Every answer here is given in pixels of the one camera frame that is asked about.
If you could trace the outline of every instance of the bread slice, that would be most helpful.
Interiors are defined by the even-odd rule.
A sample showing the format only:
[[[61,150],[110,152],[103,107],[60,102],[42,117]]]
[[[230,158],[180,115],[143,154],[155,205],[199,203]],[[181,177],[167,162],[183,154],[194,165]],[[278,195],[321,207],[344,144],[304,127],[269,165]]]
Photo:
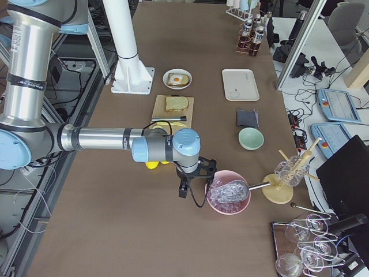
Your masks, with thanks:
[[[165,103],[165,111],[184,111],[189,107],[189,100],[184,96],[167,96]]]
[[[173,74],[168,76],[168,85],[173,87],[184,87],[190,82],[190,78],[185,74]]]

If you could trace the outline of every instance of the table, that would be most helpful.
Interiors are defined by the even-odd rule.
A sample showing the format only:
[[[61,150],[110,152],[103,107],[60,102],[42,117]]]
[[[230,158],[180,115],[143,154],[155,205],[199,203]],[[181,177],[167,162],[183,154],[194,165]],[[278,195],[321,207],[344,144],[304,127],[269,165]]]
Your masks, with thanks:
[[[233,170],[257,184],[282,161],[278,149],[296,152],[283,97],[264,41],[256,57],[240,56],[235,42],[240,21],[224,5],[143,2],[134,16],[140,59],[156,73],[149,96],[103,91],[90,126],[143,127],[156,95],[173,94],[162,82],[183,68],[193,83],[180,94],[194,97],[193,124],[201,156],[216,159],[218,170]],[[221,71],[251,69],[260,100],[229,102]],[[236,110],[259,111],[265,144],[247,151],[238,143]],[[148,170],[130,152],[79,152],[66,180],[28,276],[276,276],[271,221],[300,214],[252,191],[245,211],[224,216],[190,196],[178,198],[173,164]],[[193,182],[198,199],[204,184]],[[310,206],[304,185],[293,201]]]

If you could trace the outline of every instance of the robotic arm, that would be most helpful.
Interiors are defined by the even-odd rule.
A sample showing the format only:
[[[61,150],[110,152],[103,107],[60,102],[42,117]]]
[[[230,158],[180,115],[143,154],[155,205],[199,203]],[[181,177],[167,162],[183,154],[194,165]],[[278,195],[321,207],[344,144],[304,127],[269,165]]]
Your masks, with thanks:
[[[174,162],[181,178],[180,197],[186,197],[192,178],[206,178],[208,184],[212,181],[216,161],[199,157],[200,138],[192,129],[169,136],[158,129],[45,123],[41,113],[52,36],[56,32],[87,33],[87,0],[11,0],[7,9],[14,28],[6,100],[0,115],[0,169],[24,167],[59,151],[124,149],[132,151],[136,162]]]

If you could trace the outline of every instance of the wooden cutting board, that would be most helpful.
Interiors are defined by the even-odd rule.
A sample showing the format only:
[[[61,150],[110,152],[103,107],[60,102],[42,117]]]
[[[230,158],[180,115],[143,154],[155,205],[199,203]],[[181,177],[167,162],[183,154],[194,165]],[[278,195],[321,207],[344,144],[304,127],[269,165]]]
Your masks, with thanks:
[[[154,110],[152,112],[152,116],[151,118],[156,118],[156,117],[181,117],[181,116],[186,116],[187,117],[187,121],[178,121],[182,124],[185,124],[186,126],[175,126],[173,123],[177,122],[171,122],[172,123],[172,134],[175,134],[175,132],[177,132],[178,130],[181,130],[183,128],[191,128],[191,124],[192,124],[192,113],[194,110],[194,98],[193,97],[187,97],[188,101],[189,101],[189,107],[187,109],[185,109],[184,111],[166,111],[165,110],[165,98],[169,96],[169,95],[157,95],[156,96],[156,100],[155,100],[155,105],[154,105]],[[168,127],[168,125],[161,125],[160,123],[158,124],[153,124],[150,126],[151,129],[153,128],[158,128],[155,126],[160,126],[161,128],[163,128],[164,130],[167,131],[167,133],[170,133],[170,129]]]

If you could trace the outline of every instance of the small white plate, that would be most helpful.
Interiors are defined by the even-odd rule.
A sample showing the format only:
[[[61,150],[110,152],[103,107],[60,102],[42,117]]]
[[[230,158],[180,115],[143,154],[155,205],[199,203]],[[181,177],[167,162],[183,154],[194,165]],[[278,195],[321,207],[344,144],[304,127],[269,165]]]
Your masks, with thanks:
[[[175,87],[175,86],[171,86],[171,85],[168,85],[168,77],[169,77],[169,74],[172,73],[172,74],[185,74],[189,77],[190,81],[187,85],[185,85],[184,87]],[[180,68],[176,68],[176,69],[171,69],[167,72],[164,73],[163,75],[163,83],[164,85],[166,85],[168,88],[171,88],[171,89],[184,89],[184,88],[187,88],[191,83],[192,83],[192,75],[190,72],[184,70],[184,69],[180,69]]]

